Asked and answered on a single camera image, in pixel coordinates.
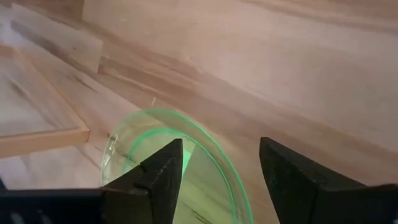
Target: light wood panel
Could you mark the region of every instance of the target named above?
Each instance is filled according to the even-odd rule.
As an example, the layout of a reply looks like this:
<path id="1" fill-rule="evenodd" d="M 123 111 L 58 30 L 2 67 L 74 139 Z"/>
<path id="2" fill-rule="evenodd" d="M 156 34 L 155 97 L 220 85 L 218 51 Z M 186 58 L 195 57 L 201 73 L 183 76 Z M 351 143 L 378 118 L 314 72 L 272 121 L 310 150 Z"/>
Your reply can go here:
<path id="1" fill-rule="evenodd" d="M 396 10 L 391 0 L 87 0 L 83 18 L 199 74 L 393 149 Z"/>
<path id="2" fill-rule="evenodd" d="M 8 30 L 9 24 L 7 23 L 7 19 L 3 20 L 3 16 L 5 17 L 6 14 L 10 13 L 5 8 L 0 9 L 3 9 L 0 13 L 0 23 L 5 25 L 5 29 Z M 26 102 L 26 100 L 15 94 L 16 91 L 11 88 L 12 86 L 9 82 L 4 82 L 2 80 L 0 85 L 0 98 L 2 99 L 0 103 L 0 130 L 4 129 L 4 132 L 0 131 L 0 133 L 10 134 L 13 129 L 15 130 L 14 133 L 18 133 L 18 131 L 21 130 L 40 131 L 54 128 L 54 123 L 49 122 L 49 119 L 43 119 L 42 114 L 37 111 L 37 108 L 34 108 L 31 103 Z M 57 95 L 57 93 L 53 91 L 42 91 L 47 93 L 48 97 Z M 77 92 L 78 93 L 75 95 L 77 98 L 84 96 L 79 95 L 81 92 Z M 5 108 L 7 108 L 7 113 L 10 116 L 4 115 L 6 112 Z M 54 108 L 50 110 L 50 112 L 53 113 L 56 111 L 57 110 Z M 51 147 L 56 147 L 60 143 L 73 144 L 73 142 L 77 143 L 76 138 L 67 139 L 67 137 L 75 135 L 79 138 L 79 136 L 81 136 L 81 134 L 78 134 L 76 131 L 66 131 L 63 133 L 67 134 L 65 138 L 59 139 L 59 136 L 57 136 L 58 140 L 62 140 L 61 142 L 46 141 L 46 144 L 51 143 Z M 51 137 L 51 134 L 42 133 L 42 135 L 46 138 Z M 30 143 L 40 150 L 43 149 L 43 145 L 37 144 L 38 142 Z M 16 145 L 13 144 L 12 146 L 12 149 L 15 150 Z M 46 152 L 36 152 L 24 156 L 9 157 L 0 159 L 0 176 L 9 189 L 99 187 L 101 157 L 102 152 L 89 144 L 77 147 L 64 147 Z"/>

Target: wooden surface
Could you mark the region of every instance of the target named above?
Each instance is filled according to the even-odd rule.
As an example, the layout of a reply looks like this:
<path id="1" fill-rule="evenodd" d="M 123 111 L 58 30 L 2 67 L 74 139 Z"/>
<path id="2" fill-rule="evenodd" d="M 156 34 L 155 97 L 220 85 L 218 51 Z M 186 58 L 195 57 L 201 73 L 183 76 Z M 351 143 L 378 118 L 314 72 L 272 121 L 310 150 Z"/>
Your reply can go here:
<path id="1" fill-rule="evenodd" d="M 80 43 L 103 42 L 98 73 L 51 51 L 44 43 L 64 43 L 34 33 L 35 24 L 23 27 L 35 35 L 8 24 L 2 39 L 27 51 L 91 129 L 90 143 L 68 164 L 80 158 L 98 167 L 99 152 L 125 115 L 170 108 L 220 142 L 255 222 L 277 223 L 258 160 L 260 136 L 365 184 L 398 182 L 397 10 L 391 0 L 86 0 L 75 28 L 92 35 L 79 35 Z M 34 157 L 30 166 L 46 160 L 56 161 L 56 152 Z M 10 164 L 0 162 L 1 175 L 10 175 L 1 168 Z M 95 173 L 78 168 L 65 168 L 65 186 L 81 184 L 71 174 Z M 19 178 L 46 172 L 21 171 Z M 12 180 L 18 185 L 18 177 Z"/>
<path id="2" fill-rule="evenodd" d="M 0 157 L 83 144 L 90 130 L 21 50 L 0 45 Z"/>

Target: glass bowl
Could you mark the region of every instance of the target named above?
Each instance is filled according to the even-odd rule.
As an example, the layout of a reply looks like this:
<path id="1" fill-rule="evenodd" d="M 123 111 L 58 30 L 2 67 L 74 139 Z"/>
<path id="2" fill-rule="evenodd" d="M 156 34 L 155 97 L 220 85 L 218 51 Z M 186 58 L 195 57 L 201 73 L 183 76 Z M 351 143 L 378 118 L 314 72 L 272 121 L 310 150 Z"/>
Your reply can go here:
<path id="1" fill-rule="evenodd" d="M 202 127 L 175 111 L 148 109 L 125 118 L 106 145 L 101 185 L 176 138 L 183 139 L 183 176 L 174 223 L 253 223 L 243 184 L 227 155 Z"/>

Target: wooden strip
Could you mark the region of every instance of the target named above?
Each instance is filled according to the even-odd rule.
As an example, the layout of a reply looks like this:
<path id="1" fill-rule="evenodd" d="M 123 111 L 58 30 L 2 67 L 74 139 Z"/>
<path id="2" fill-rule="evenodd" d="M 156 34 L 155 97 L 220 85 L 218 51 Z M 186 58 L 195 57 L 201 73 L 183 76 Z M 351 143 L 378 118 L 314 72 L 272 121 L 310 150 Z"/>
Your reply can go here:
<path id="1" fill-rule="evenodd" d="M 16 65 L 10 67 L 8 63 L 4 66 L 4 68 L 9 67 L 9 78 L 29 96 L 30 101 L 49 122 L 58 128 L 79 127 L 88 130 L 86 124 L 56 88 L 37 71 L 22 50 L 0 45 L 0 55 L 9 58 Z"/>
<path id="2" fill-rule="evenodd" d="M 44 131 L 0 138 L 0 158 L 46 151 L 87 142 L 88 130 Z"/>
<path id="3" fill-rule="evenodd" d="M 360 19 L 359 14 L 368 16 L 361 27 L 348 28 L 272 7 L 263 10 L 253 2 L 284 2 L 284 11 L 307 2 L 306 9 L 322 5 L 319 13 L 324 16 L 324 8 L 335 5 L 328 13 L 343 13 L 339 17 L 347 22 Z M 173 5 L 87 0 L 83 18 L 141 48 L 136 53 L 142 57 L 159 62 L 160 57 L 153 57 L 158 54 L 171 70 L 187 68 L 184 76 L 201 81 L 202 73 L 212 75 L 284 110 L 393 151 L 398 145 L 398 22 L 376 18 L 396 12 L 391 7 L 397 3 L 383 2 L 192 0 Z M 375 27 L 365 27 L 365 20 Z M 153 70 L 138 63 L 134 68 Z M 240 101 L 234 105 L 248 110 Z"/>

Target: wooden edge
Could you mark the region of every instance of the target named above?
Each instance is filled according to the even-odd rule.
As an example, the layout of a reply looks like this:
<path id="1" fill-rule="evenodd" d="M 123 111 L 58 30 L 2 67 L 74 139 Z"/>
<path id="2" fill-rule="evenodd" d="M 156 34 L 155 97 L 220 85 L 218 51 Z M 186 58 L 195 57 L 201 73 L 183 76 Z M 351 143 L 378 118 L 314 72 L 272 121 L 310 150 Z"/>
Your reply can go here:
<path id="1" fill-rule="evenodd" d="M 89 130 L 70 129 L 1 137 L 0 158 L 84 144 L 89 134 Z"/>
<path id="2" fill-rule="evenodd" d="M 77 112 L 63 99 L 61 94 L 58 92 L 55 86 L 51 84 L 51 82 L 44 76 L 42 75 L 35 67 L 34 65 L 30 62 L 28 56 L 20 49 L 14 48 L 14 56 L 17 59 L 18 62 L 21 63 L 22 66 L 24 66 L 28 71 L 36 73 L 38 76 L 42 77 L 44 81 L 44 85 L 47 86 L 49 91 L 51 91 L 52 96 L 54 96 L 56 99 L 58 99 L 58 103 L 61 105 L 62 109 L 65 110 L 65 113 L 67 116 L 69 116 L 73 122 L 75 122 L 78 127 L 82 131 L 87 131 L 89 130 L 87 128 L 87 125 L 84 123 L 84 121 L 79 117 Z"/>

